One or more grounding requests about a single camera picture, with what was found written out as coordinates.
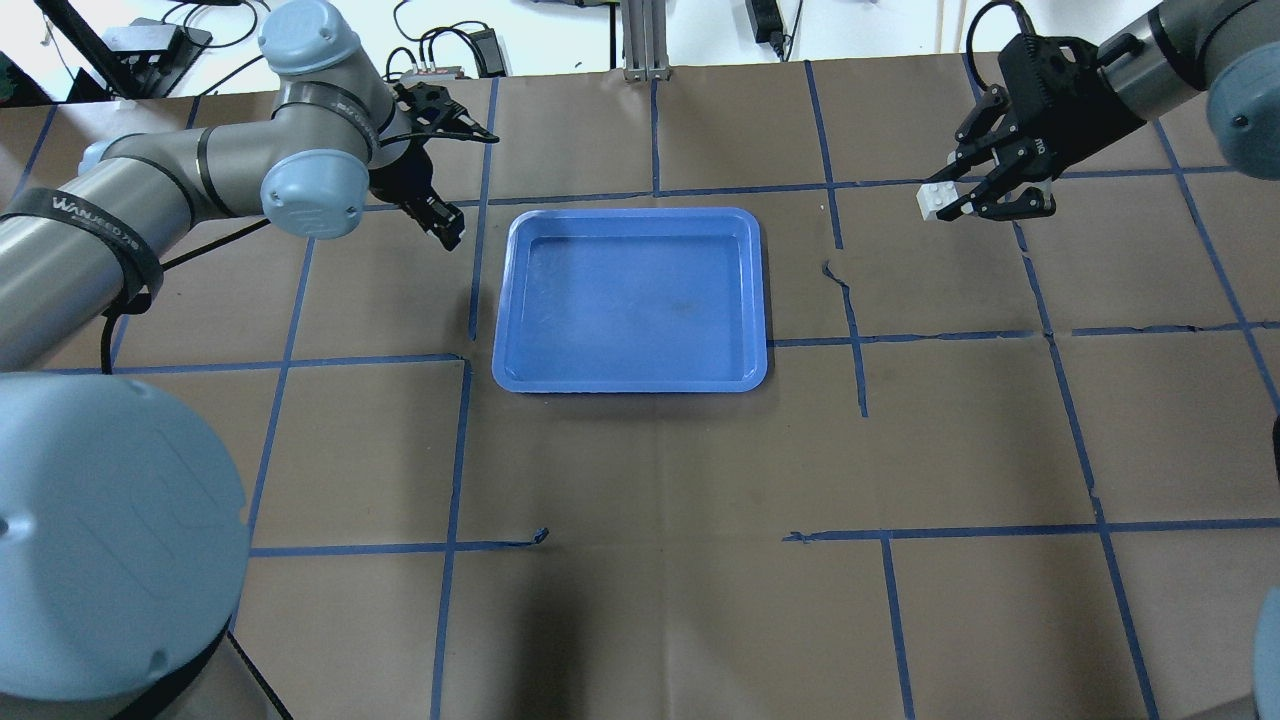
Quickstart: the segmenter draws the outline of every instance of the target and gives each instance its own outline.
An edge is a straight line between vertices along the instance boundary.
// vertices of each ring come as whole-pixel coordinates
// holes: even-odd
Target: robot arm
[[[920,188],[925,219],[1052,215],[1050,183],[1064,170],[1204,90],[1224,156],[1280,179],[1280,0],[1164,0],[1101,46],[1037,35],[1018,3],[982,12],[1001,4],[1021,29],[1000,51],[1007,86],[982,87],[947,165]],[[974,187],[956,188],[992,160]]]
[[[0,214],[0,372],[35,364],[104,310],[145,309],[163,283],[157,258],[204,220],[265,214],[285,232],[339,237],[371,190],[458,245],[462,213],[431,188],[424,143],[498,138],[443,87],[388,88],[324,0],[282,5],[259,45],[282,81],[271,119],[95,143],[79,177]]]

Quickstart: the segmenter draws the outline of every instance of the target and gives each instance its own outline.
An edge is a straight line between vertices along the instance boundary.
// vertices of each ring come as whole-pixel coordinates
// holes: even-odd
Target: cable
[[[252,60],[250,60],[250,61],[244,63],[243,65],[236,68],[234,70],[227,73],[227,76],[224,76],[223,79],[215,82],[214,85],[210,85],[204,91],[197,92],[196,97],[204,97],[204,96],[209,95],[210,92],[218,90],[219,87],[223,86],[224,82],[227,82],[227,81],[232,79],[233,77],[241,74],[246,68],[248,68],[250,65],[252,65],[253,63],[256,63],[256,61],[259,61],[261,59],[262,59],[262,56],[259,55],[257,58],[253,58]]]
[[[978,74],[978,65],[977,63],[974,63],[973,59],[973,36],[974,32],[978,29],[978,22],[982,19],[982,17],[986,15],[987,12],[992,10],[993,8],[998,8],[1001,5],[1005,5],[1006,8],[1014,12],[1014,15],[1018,17],[1018,27],[1021,29],[1024,35],[1036,35],[1036,26],[1032,24],[1030,15],[1027,14],[1027,9],[1023,8],[1023,4],[1019,3],[1018,0],[991,0],[989,3],[978,9],[978,13],[974,14],[973,17],[973,22],[969,23],[969,32],[968,35],[965,35],[964,61],[965,67],[969,69],[969,77],[973,78],[974,85],[977,85],[983,92],[987,92],[987,88],[991,86],[988,86],[982,79],[982,76]]]
[[[410,64],[412,64],[413,67],[417,67],[417,61],[413,59],[413,51],[412,50],[410,50],[408,47],[404,47],[403,45],[399,46],[399,47],[396,47],[394,50],[392,50],[390,55],[387,56],[387,64],[383,65],[383,79],[385,79],[387,82],[392,82],[392,60],[394,60],[396,55],[399,55],[401,53],[408,55]]]
[[[474,135],[467,135],[465,132],[436,131],[436,132],[406,132],[403,135],[393,135],[390,137],[378,141],[378,145],[379,147],[387,147],[388,145],[396,142],[404,142],[406,140],[419,140],[419,138],[431,140],[436,137],[442,140],[475,140],[477,142],[484,142],[484,143],[498,142],[497,137],[493,137],[490,140],[489,137],[483,137],[483,136],[477,137]]]
[[[618,68],[618,5],[609,4],[609,69]]]
[[[111,341],[115,338],[115,324],[119,322],[120,314],[111,313],[106,316],[106,324],[102,325],[102,338],[97,345],[97,361],[104,375],[110,375],[114,372],[111,368]]]
[[[269,224],[271,224],[271,220],[261,219],[261,220],[259,220],[259,222],[256,222],[253,224],[244,225],[243,228],[241,228],[241,229],[238,229],[238,231],[236,231],[236,232],[233,232],[230,234],[225,234],[225,236],[223,236],[223,237],[220,237],[220,238],[218,238],[218,240],[215,240],[215,241],[212,241],[212,242],[210,242],[207,245],[202,245],[202,246],[192,250],[191,252],[184,252],[184,254],[174,258],[173,260],[168,260],[165,263],[161,263],[160,266],[163,269],[165,269],[165,270],[172,270],[172,269],[177,268],[178,265],[182,265],[183,263],[188,263],[191,260],[195,260],[196,258],[200,258],[201,255],[205,255],[207,252],[212,252],[214,250],[218,250],[219,247],[221,247],[224,245],[230,245],[232,242],[236,242],[237,240],[239,240],[239,238],[242,238],[242,237],[244,237],[247,234],[252,234],[252,233],[255,233],[255,232],[265,228]],[[110,375],[114,372],[114,368],[111,366],[111,345],[113,345],[113,341],[115,338],[115,325],[120,322],[120,315],[122,315],[120,313],[108,313],[106,314],[106,324],[102,325],[102,337],[99,340],[97,352],[99,352],[99,366],[102,370],[104,375]]]
[[[782,58],[783,63],[791,61],[791,50],[795,49],[796,46],[796,35],[800,33],[800,10],[804,10],[804,0],[800,0],[800,3],[796,5],[796,17],[794,20],[791,20],[791,35],[786,36],[787,55],[786,58]]]
[[[161,263],[160,266],[163,269],[165,269],[165,270],[172,270],[172,269],[177,268],[178,265],[182,265],[183,263],[195,260],[196,258],[200,258],[201,255],[205,255],[207,252],[212,252],[214,250],[218,250],[219,247],[221,247],[224,245],[230,245],[230,243],[236,242],[237,240],[239,240],[239,238],[242,238],[244,236],[253,234],[253,233],[256,233],[257,231],[265,228],[269,224],[271,224],[271,220],[261,219],[261,220],[259,220],[259,222],[256,222],[253,224],[244,225],[243,228],[241,228],[241,229],[238,229],[238,231],[236,231],[233,233],[225,234],[225,236],[223,236],[223,237],[220,237],[220,238],[218,238],[218,240],[215,240],[215,241],[212,241],[212,242],[210,242],[207,245],[201,245],[200,247],[192,250],[191,252],[184,252],[184,254],[174,258],[173,260],[166,260],[166,261]]]
[[[476,74],[477,76],[483,74],[484,60],[480,58],[480,49],[476,47],[476,44],[475,44],[474,40],[471,40],[470,35],[462,32],[461,29],[458,29],[456,27],[436,27],[436,28],[431,28],[431,29],[424,32],[422,37],[417,38],[417,59],[421,60],[424,64],[428,63],[428,61],[430,61],[434,65],[435,64],[435,40],[438,37],[440,37],[442,35],[445,35],[445,33],[456,35],[456,36],[458,36],[458,37],[462,38],[462,42],[465,42],[466,46],[467,46],[467,49],[471,50],[471,56],[475,58],[475,61],[476,61]],[[425,58],[422,56],[422,46],[424,45],[426,46],[426,56]]]
[[[76,73],[72,72],[70,65],[67,64],[67,58],[63,58],[63,46],[58,45],[58,36],[54,33],[52,20],[49,15],[45,15],[45,32],[49,33],[49,40],[54,44],[54,53],[58,53],[58,59],[63,63],[63,69],[67,70],[67,77],[72,78],[72,90],[76,90]]]

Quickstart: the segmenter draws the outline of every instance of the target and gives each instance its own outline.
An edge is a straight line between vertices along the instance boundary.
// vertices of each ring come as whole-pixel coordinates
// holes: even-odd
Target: plastic tray
[[[736,208],[511,225],[493,377],[512,392],[745,392],[768,368],[760,225]]]

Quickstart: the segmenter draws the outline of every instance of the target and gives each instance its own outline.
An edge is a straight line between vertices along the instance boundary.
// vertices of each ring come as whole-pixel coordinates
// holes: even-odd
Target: table surface
[[[502,137],[429,146],[460,249],[381,206],[335,241],[268,228],[170,273],[116,347],[243,475],[236,632],[298,717],[1179,717],[1249,692],[1280,578],[1280,192],[1224,167],[1202,104],[1068,173],[1051,219],[937,224],[914,193],[973,102],[955,55],[451,90]],[[0,196],[271,101],[6,110]],[[617,206],[759,219],[760,388],[497,387],[508,225]],[[49,368],[95,372],[100,327]]]

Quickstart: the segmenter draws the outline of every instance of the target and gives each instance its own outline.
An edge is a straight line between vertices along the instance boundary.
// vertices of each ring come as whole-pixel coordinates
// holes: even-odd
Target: power adapter
[[[751,20],[755,41],[768,44],[782,58],[783,29],[782,13],[777,0],[746,0],[746,17]]]
[[[498,33],[492,28],[468,32],[467,37],[475,44],[480,56],[476,59],[476,72],[480,77],[507,77],[507,60],[502,56],[502,46],[498,45]]]

